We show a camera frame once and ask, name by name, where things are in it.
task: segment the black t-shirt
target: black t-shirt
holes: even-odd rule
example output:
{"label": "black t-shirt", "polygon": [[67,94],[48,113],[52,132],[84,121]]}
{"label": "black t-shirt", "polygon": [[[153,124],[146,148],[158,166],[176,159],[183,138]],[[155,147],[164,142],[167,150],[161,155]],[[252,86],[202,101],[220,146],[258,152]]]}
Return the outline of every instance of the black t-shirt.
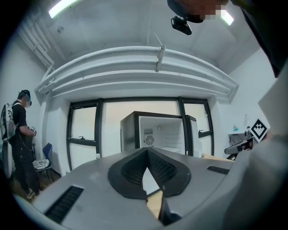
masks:
{"label": "black t-shirt", "polygon": [[13,121],[17,125],[15,135],[10,139],[10,144],[13,146],[22,144],[22,141],[25,142],[25,135],[23,135],[19,131],[19,127],[21,126],[27,126],[26,123],[26,110],[21,104],[17,104],[13,106],[14,104],[19,103],[18,101],[15,101],[12,104],[12,110],[13,110]]}

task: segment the white backpack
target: white backpack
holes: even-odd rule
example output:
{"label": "white backpack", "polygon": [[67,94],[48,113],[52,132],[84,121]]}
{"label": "white backpack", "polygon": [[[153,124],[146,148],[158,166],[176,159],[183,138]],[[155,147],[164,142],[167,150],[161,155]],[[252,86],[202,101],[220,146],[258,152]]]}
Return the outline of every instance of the white backpack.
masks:
{"label": "white backpack", "polygon": [[14,105],[10,105],[7,103],[6,105],[3,106],[0,120],[1,138],[3,141],[9,140],[11,137],[15,135],[17,125],[13,121],[13,110],[12,110],[12,107],[15,105],[21,105],[21,103],[17,102]]}

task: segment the ceiling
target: ceiling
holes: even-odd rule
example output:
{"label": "ceiling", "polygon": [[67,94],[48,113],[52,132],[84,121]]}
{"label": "ceiling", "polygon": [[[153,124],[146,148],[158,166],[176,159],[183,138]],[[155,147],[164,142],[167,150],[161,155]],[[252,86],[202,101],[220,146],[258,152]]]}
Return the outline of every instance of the ceiling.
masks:
{"label": "ceiling", "polygon": [[53,44],[48,54],[55,68],[101,49],[160,46],[154,33],[167,49],[196,56],[227,74],[260,48],[241,10],[231,3],[226,6],[234,18],[230,26],[220,17],[189,22],[189,36],[171,27],[175,13],[166,0],[78,0],[52,19],[48,11],[58,1],[42,0],[34,12]]}

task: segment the ceiling light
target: ceiling light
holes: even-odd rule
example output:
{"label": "ceiling light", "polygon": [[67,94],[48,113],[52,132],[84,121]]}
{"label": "ceiling light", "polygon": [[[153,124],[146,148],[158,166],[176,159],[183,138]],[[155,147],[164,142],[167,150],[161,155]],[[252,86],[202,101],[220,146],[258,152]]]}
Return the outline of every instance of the ceiling light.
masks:
{"label": "ceiling light", "polygon": [[51,10],[49,10],[49,14],[52,18],[54,18],[61,10],[65,9],[69,5],[71,5],[73,2],[76,2],[77,0],[61,0],[59,1],[55,6],[52,7]]}
{"label": "ceiling light", "polygon": [[221,10],[221,18],[230,26],[234,21],[234,18],[224,9]]}

